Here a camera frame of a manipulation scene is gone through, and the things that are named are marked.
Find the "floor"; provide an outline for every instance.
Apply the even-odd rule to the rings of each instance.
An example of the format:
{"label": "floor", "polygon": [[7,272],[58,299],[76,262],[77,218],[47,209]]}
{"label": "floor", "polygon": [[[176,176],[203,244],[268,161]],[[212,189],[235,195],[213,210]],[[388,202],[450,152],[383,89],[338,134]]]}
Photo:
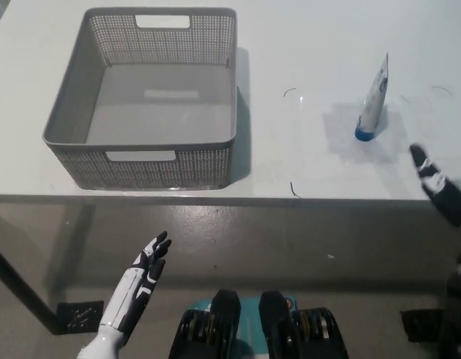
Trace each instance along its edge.
{"label": "floor", "polygon": [[[441,305],[461,249],[433,210],[0,204],[0,251],[52,307],[107,301],[162,230],[174,243],[124,359],[166,358],[185,308],[219,288],[328,307],[351,358],[431,358],[406,341],[399,311]],[[53,337],[0,283],[0,358],[71,359],[91,337]]]}

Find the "robotic arm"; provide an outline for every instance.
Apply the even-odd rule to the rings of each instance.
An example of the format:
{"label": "robotic arm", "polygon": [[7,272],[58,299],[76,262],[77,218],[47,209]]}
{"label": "robotic arm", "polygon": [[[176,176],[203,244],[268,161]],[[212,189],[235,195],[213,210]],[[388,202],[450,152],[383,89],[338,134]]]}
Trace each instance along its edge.
{"label": "robotic arm", "polygon": [[81,350],[78,359],[119,357],[119,350],[129,340],[164,269],[162,257],[171,244],[166,238],[165,231],[155,237],[126,270],[102,316],[96,337]]}
{"label": "robotic arm", "polygon": [[[461,229],[461,191],[441,174],[420,145],[413,144],[409,150],[423,191],[446,220]],[[439,358],[461,358],[461,254],[457,258],[456,272],[446,283],[446,307],[438,344]]]}

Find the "white tube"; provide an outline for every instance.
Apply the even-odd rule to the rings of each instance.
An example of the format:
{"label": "white tube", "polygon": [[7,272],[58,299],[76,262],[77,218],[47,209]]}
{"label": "white tube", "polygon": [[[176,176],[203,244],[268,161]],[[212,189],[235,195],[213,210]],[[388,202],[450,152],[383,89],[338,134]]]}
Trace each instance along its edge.
{"label": "white tube", "polygon": [[362,113],[359,115],[356,124],[355,137],[360,141],[370,141],[374,138],[374,133],[380,120],[381,111],[385,103],[386,88],[388,87],[388,54],[378,70],[377,77],[374,79],[369,94],[363,104]]}

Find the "white table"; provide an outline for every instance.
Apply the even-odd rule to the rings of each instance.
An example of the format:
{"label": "white table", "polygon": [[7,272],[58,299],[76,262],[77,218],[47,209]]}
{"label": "white table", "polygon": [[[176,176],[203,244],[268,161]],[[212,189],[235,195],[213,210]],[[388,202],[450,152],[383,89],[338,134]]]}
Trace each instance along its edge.
{"label": "white table", "polygon": [[[237,11],[250,135],[237,138],[241,176],[227,188],[86,191],[44,144],[84,12],[123,5]],[[354,126],[386,52],[387,127],[358,142]],[[413,141],[461,183],[461,0],[13,0],[0,22],[0,201],[301,200],[290,182],[304,200],[422,200]]]}

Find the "basket mesh side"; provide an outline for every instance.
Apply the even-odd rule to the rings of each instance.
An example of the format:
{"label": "basket mesh side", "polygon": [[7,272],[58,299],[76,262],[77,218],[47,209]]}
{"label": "basket mesh side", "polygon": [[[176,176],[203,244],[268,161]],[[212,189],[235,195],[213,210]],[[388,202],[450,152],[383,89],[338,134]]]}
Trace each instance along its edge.
{"label": "basket mesh side", "polygon": [[112,162],[99,152],[60,152],[56,156],[86,189],[222,188],[229,184],[231,147],[176,152],[172,162]]}
{"label": "basket mesh side", "polygon": [[190,21],[188,29],[151,29],[139,28],[132,15],[99,15],[90,27],[107,64],[226,65],[235,19],[199,15]]}

